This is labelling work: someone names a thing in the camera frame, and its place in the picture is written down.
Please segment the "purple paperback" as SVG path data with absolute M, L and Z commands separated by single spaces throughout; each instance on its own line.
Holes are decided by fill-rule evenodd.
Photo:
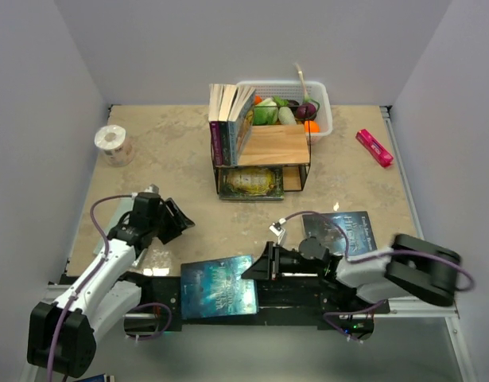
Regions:
M 248 135 L 254 112 L 255 88 L 239 85 L 227 120 L 230 165 L 237 166 L 243 141 Z

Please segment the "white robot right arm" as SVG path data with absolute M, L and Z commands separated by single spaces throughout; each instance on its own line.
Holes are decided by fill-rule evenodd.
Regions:
M 454 251 L 398 234 L 389 247 L 353 256 L 330 252 L 314 236 L 292 250 L 269 242 L 242 277 L 269 290 L 286 291 L 288 302 L 311 291 L 325 311 L 360 313 L 408 296 L 434 306 L 451 306 L 463 273 L 461 258 Z

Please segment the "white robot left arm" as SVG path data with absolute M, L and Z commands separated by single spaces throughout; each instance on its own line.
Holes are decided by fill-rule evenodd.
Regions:
M 194 226 L 171 198 L 151 185 L 128 195 L 132 201 L 102 237 L 99 254 L 81 276 L 52 302 L 39 302 L 29 316 L 27 361 L 44 368 L 46 379 L 82 376 L 93 361 L 98 341 L 124 316 L 146 312 L 154 303 L 151 289 L 122 279 L 154 240 L 163 244 Z

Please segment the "green yellow fantasy book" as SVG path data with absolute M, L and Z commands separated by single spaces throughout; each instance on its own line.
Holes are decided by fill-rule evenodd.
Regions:
M 282 201 L 285 197 L 281 167 L 225 168 L 219 176 L 223 201 Z

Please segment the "Little Women book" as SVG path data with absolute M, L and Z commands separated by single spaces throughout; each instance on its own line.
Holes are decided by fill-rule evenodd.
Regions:
M 229 166 L 231 164 L 230 131 L 228 121 L 236 92 L 237 86 L 235 84 L 225 84 L 223 86 L 223 94 L 219 106 L 218 122 L 223 166 Z

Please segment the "purple Treehouse paperback book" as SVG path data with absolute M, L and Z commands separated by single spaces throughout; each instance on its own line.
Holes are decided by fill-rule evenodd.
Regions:
M 223 164 L 223 151 L 219 134 L 219 111 L 223 98 L 224 86 L 222 84 L 210 84 L 208 122 L 211 133 L 211 145 L 213 163 L 215 166 Z

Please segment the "blue book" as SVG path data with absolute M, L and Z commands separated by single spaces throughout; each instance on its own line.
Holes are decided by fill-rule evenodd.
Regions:
M 252 263 L 251 255 L 183 263 L 180 266 L 182 318 L 190 320 L 256 314 L 256 282 L 241 278 Z

